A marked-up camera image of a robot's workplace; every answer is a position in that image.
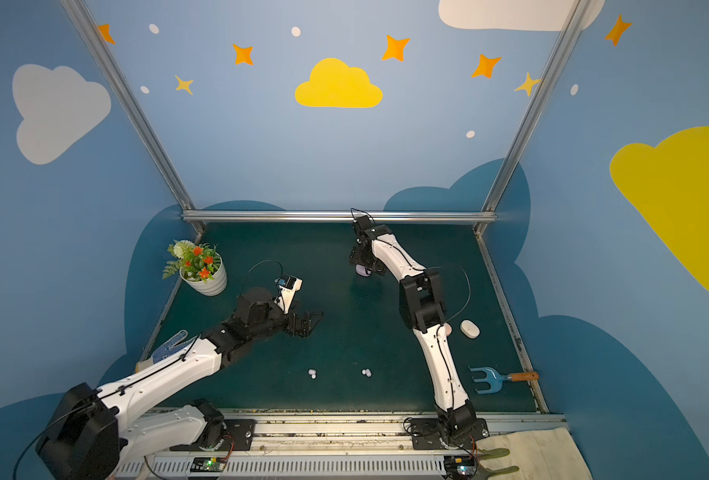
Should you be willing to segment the purple earbud charging case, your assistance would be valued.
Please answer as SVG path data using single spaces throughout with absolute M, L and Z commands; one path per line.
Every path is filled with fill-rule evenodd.
M 371 268 L 368 268 L 367 266 L 364 266 L 364 265 L 357 265 L 356 272 L 360 276 L 363 276 L 363 277 L 370 277 L 374 273 L 374 271 Z

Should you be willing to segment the white earbud charging case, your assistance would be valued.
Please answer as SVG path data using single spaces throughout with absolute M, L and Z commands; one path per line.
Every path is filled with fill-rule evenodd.
M 472 322 L 471 320 L 465 319 L 462 321 L 460 324 L 460 330 L 462 331 L 462 334 L 466 336 L 466 338 L 469 339 L 476 339 L 480 336 L 481 330 Z

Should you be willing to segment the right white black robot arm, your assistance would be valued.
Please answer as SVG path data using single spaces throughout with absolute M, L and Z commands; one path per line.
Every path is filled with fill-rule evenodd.
M 446 440 L 472 431 L 477 414 L 458 374 L 447 332 L 447 302 L 440 271 L 414 260 L 396 235 L 368 213 L 352 212 L 356 244 L 348 262 L 358 274 L 392 274 L 399 284 L 400 314 L 416 336 L 433 382 L 438 430 Z

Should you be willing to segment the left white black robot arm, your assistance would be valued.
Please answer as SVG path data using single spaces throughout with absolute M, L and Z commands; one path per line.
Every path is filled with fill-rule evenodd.
M 170 446 L 195 444 L 218 414 L 198 404 L 181 420 L 158 416 L 144 427 L 148 410 L 190 384 L 224 370 L 250 352 L 254 342 L 278 332 L 306 338 L 324 312 L 298 313 L 256 287 L 238 296 L 226 320 L 202 332 L 176 354 L 121 380 L 70 388 L 36 440 L 36 454 L 56 479 L 106 479 L 120 464 Z

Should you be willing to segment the white pot with flowers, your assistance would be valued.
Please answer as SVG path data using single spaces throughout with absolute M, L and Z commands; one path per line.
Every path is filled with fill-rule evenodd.
M 224 260 L 210 244 L 176 240 L 168 246 L 172 259 L 166 262 L 162 279 L 178 276 L 198 293 L 214 297 L 228 285 Z

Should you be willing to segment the blue dotted work glove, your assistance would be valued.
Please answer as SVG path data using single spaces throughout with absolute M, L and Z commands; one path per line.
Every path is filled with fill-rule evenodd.
M 169 357 L 180 354 L 182 350 L 190 347 L 190 344 L 196 341 L 196 337 L 190 337 L 188 331 L 180 330 L 178 333 L 174 334 L 171 338 L 168 338 L 163 344 L 160 344 L 146 360 L 142 360 L 136 364 L 136 370 L 134 372 L 138 373 L 146 368 L 152 367 L 154 364 L 160 363 Z

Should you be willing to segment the left green controller board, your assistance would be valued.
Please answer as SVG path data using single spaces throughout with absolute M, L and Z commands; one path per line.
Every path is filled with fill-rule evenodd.
M 220 473 L 227 463 L 226 457 L 196 457 L 192 460 L 190 473 Z

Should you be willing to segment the green controller board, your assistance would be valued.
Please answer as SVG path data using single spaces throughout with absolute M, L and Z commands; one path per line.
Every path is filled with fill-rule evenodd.
M 192 460 L 190 473 L 220 473 L 227 463 L 226 457 L 196 457 Z
M 445 479 L 470 480 L 478 473 L 478 463 L 472 456 L 446 456 L 444 458 Z

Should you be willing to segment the blue garden fork tool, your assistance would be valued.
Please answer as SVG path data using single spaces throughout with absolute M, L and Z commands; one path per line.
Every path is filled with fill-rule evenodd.
M 496 394 L 507 382 L 530 382 L 540 379 L 540 374 L 534 371 L 502 374 L 492 367 L 470 367 L 469 370 L 472 374 L 478 374 L 478 377 L 473 378 L 478 395 Z

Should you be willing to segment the right green controller board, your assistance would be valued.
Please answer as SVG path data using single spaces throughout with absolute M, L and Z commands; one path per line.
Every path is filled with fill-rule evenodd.
M 472 456 L 446 456 L 444 458 L 445 479 L 470 480 L 478 473 L 478 463 Z

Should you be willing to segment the beige cloth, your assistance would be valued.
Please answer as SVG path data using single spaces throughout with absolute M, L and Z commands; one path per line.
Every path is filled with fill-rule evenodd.
M 593 478 L 582 453 L 566 427 L 495 435 L 476 444 L 480 449 L 508 448 L 509 457 L 497 461 L 518 465 L 520 471 L 491 479 L 584 479 Z

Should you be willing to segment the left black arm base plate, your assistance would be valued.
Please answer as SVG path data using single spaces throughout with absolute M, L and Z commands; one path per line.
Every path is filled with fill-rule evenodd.
M 210 422 L 194 443 L 176 445 L 170 451 L 188 452 L 230 452 L 248 451 L 252 447 L 252 436 L 256 421 L 252 419 L 227 419 Z

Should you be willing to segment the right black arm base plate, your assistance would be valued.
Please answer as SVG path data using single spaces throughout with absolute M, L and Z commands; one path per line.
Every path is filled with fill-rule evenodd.
M 488 438 L 490 432 L 485 420 L 477 423 L 466 433 L 442 436 L 441 422 L 437 418 L 408 417 L 403 422 L 404 432 L 412 441 L 414 450 L 473 450 L 478 440 Z

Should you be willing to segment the green handled pliers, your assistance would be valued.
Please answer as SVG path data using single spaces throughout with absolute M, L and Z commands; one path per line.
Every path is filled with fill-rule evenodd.
M 480 449 L 475 453 L 476 470 L 474 480 L 491 479 L 492 477 L 514 474 L 520 471 L 518 465 L 501 465 L 497 461 L 509 457 L 511 450 L 508 448 Z

